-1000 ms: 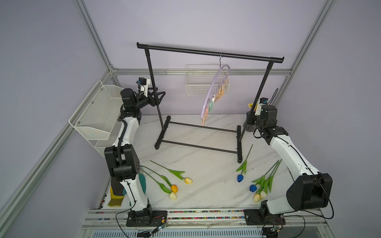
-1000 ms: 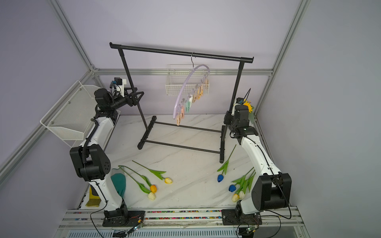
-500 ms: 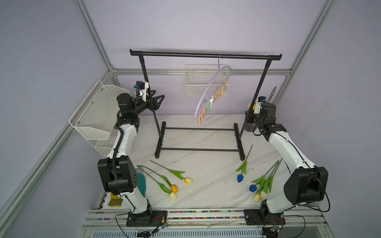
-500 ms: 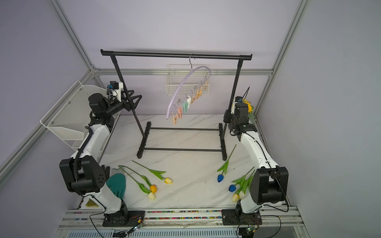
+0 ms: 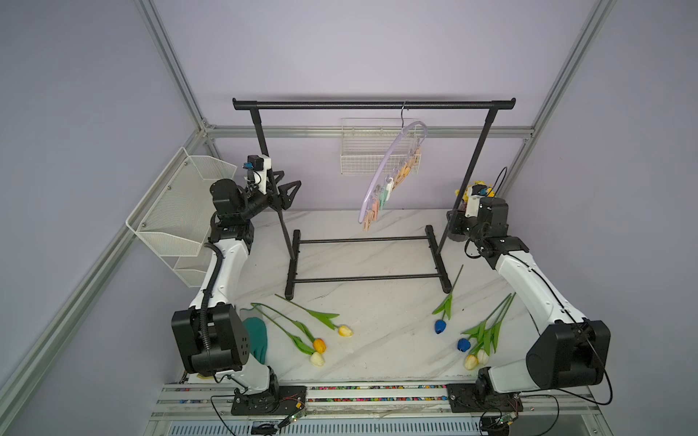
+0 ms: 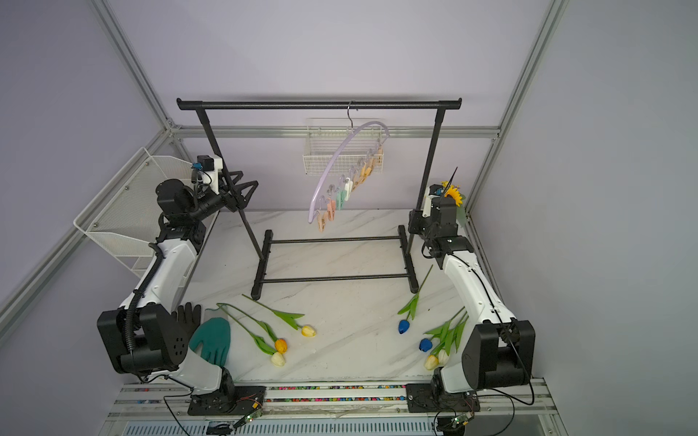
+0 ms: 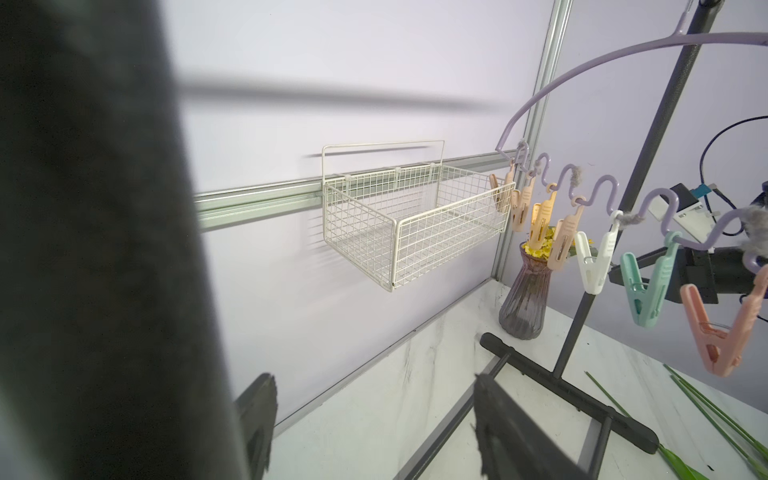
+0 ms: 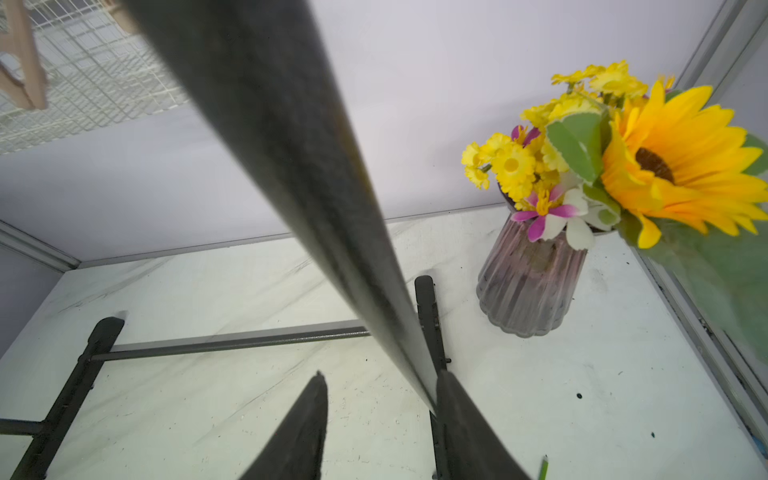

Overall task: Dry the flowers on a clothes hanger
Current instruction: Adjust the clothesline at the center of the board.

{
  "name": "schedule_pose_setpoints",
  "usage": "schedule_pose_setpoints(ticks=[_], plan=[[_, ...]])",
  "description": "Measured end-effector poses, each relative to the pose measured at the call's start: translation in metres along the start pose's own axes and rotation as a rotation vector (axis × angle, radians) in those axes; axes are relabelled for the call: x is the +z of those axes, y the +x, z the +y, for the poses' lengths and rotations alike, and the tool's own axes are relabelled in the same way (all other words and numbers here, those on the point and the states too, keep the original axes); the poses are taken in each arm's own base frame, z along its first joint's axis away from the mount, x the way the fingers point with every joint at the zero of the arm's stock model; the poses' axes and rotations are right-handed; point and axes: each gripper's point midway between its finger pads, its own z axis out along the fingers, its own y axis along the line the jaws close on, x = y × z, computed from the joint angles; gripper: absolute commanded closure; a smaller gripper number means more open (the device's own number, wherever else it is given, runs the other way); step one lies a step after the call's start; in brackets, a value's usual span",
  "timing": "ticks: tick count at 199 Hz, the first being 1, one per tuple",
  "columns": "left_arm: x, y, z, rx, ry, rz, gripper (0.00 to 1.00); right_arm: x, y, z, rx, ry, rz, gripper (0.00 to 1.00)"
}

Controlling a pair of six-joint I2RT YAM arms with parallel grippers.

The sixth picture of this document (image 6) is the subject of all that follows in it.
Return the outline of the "black clothes rack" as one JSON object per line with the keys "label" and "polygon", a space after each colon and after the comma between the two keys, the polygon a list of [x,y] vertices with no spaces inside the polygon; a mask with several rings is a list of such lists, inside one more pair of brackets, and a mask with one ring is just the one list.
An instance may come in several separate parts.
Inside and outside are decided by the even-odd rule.
{"label": "black clothes rack", "polygon": [[[216,153],[220,152],[216,134],[207,115],[209,110],[347,110],[351,107],[354,110],[436,110],[436,119],[434,120],[434,128],[430,142],[429,151],[425,162],[425,170],[423,173],[419,197],[416,205],[417,210],[423,210],[423,199],[427,190],[428,176],[430,174],[434,155],[436,154],[437,142],[441,133],[445,114],[449,110],[458,110],[461,108],[463,100],[439,100],[439,101],[281,101],[281,102],[218,102],[218,101],[196,101],[176,100],[177,106],[182,111],[193,111],[197,114],[199,122],[202,125],[205,136],[211,145],[212,150]],[[419,286],[416,270],[414,270],[414,262],[412,258],[412,246],[415,235],[409,234],[408,226],[400,225],[398,227],[398,235],[394,238],[400,242],[400,249],[405,264],[405,272],[403,274],[368,274],[368,275],[346,275],[346,276],[316,276],[305,278],[280,278],[271,279],[266,276],[267,266],[271,255],[273,245],[301,245],[302,243],[344,243],[344,242],[376,242],[388,241],[388,236],[365,236],[365,237],[339,237],[339,238],[311,238],[311,239],[290,239],[276,240],[271,230],[265,232],[265,238],[262,245],[258,244],[256,239],[253,239],[253,245],[259,257],[259,263],[256,271],[256,278],[251,290],[251,297],[259,301],[262,296],[263,286],[266,284],[275,283],[321,283],[321,282],[341,282],[341,281],[368,281],[368,280],[385,280],[385,279],[407,279],[412,294],[417,293]]]}

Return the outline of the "purple clip hanger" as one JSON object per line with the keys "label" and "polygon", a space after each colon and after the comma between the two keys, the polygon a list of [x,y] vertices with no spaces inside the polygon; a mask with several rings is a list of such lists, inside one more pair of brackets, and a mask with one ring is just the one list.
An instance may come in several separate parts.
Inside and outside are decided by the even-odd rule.
{"label": "purple clip hanger", "polygon": [[385,143],[391,138],[381,120],[365,119],[359,124],[346,115],[349,127],[331,131],[316,127],[308,134],[303,163],[305,173],[318,178],[308,207],[308,221],[323,232],[336,213],[345,208],[354,191],[373,174],[383,172]]}

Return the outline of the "pale yellow tulip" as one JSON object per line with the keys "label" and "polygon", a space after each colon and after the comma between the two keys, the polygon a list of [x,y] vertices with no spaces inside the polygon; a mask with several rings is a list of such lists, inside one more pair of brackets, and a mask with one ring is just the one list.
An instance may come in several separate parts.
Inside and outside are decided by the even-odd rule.
{"label": "pale yellow tulip", "polygon": [[306,338],[314,338],[317,336],[316,329],[312,327],[309,324],[301,325],[299,323],[299,319],[303,318],[303,314],[296,314],[295,312],[284,312],[280,310],[276,310],[266,304],[260,303],[260,301],[254,300],[252,297],[249,297],[245,295],[245,299],[269,310],[272,314],[274,314],[277,318],[282,320],[284,323],[288,324],[291,328],[293,328],[296,331],[301,332],[301,334],[306,337]]}

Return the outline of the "orange tulip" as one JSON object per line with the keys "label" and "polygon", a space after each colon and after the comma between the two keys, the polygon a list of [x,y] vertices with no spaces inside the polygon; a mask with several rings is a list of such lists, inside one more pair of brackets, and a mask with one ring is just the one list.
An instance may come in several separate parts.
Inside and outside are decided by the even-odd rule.
{"label": "orange tulip", "polygon": [[254,323],[254,324],[256,325],[257,329],[260,331],[260,335],[263,335],[263,336],[265,337],[265,339],[266,339],[269,343],[271,343],[271,344],[274,343],[272,340],[269,339],[269,336],[267,335],[267,333],[264,332],[254,321],[252,321],[252,318],[254,318],[254,316],[248,314],[247,312],[245,312],[245,311],[243,311],[242,309],[239,309],[239,308],[237,308],[237,307],[236,307],[236,310],[230,309],[230,312],[232,312],[232,314],[233,314],[233,312],[236,312],[237,314],[243,315],[250,323]]}

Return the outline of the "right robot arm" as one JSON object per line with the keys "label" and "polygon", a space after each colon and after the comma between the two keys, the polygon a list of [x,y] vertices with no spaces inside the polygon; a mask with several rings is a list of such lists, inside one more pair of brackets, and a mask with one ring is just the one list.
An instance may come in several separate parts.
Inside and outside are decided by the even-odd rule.
{"label": "right robot arm", "polygon": [[505,306],[489,283],[474,245],[459,234],[456,200],[426,194],[410,214],[411,234],[423,240],[423,255],[436,261],[465,309],[465,326],[456,329],[450,362],[438,372],[448,393],[499,391],[531,381],[535,330]]}

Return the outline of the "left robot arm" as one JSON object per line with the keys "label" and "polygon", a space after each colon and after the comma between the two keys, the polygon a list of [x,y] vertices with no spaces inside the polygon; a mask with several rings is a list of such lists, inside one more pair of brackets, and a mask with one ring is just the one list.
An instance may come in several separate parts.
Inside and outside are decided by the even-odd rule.
{"label": "left robot arm", "polygon": [[194,395],[223,390],[223,368],[189,347],[201,310],[191,303],[176,305],[176,295],[202,251],[205,219],[222,209],[241,213],[249,204],[258,183],[242,177],[226,169],[211,174],[194,169],[190,185],[167,179],[156,187],[161,214],[159,234],[149,245],[154,257],[127,299],[116,310],[102,312],[96,323],[119,374],[142,382],[162,375]]}

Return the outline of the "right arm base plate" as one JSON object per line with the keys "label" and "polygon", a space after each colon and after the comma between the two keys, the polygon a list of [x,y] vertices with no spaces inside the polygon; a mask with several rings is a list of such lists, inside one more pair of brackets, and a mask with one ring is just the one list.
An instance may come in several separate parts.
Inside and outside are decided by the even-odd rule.
{"label": "right arm base plate", "polygon": [[470,392],[449,393],[429,383],[408,383],[405,397],[409,412],[479,412],[481,406]]}

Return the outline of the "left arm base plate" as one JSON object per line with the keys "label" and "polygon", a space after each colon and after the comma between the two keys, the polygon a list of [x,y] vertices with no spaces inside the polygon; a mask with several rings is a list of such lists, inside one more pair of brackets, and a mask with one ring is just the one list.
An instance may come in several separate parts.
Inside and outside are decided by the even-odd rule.
{"label": "left arm base plate", "polygon": [[266,388],[262,385],[236,385],[227,392],[193,395],[189,416],[241,416],[260,410],[265,401]]}

